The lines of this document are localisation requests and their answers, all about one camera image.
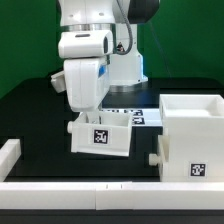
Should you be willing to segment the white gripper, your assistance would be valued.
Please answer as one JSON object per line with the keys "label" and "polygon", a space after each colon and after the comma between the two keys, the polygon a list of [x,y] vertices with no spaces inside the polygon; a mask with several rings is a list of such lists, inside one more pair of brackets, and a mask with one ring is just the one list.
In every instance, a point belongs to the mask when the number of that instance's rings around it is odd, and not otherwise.
{"label": "white gripper", "polygon": [[90,124],[100,124],[95,110],[109,90],[108,56],[113,53],[110,30],[63,32],[58,44],[64,59],[68,102],[74,112],[87,113]]}

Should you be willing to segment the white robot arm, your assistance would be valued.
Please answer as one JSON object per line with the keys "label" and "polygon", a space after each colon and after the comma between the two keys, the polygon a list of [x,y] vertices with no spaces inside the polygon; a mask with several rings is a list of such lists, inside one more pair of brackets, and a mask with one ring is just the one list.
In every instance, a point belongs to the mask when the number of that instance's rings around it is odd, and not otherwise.
{"label": "white robot arm", "polygon": [[158,11],[160,0],[58,0],[58,44],[68,101],[75,112],[101,122],[99,105],[109,89],[144,81],[137,26]]}

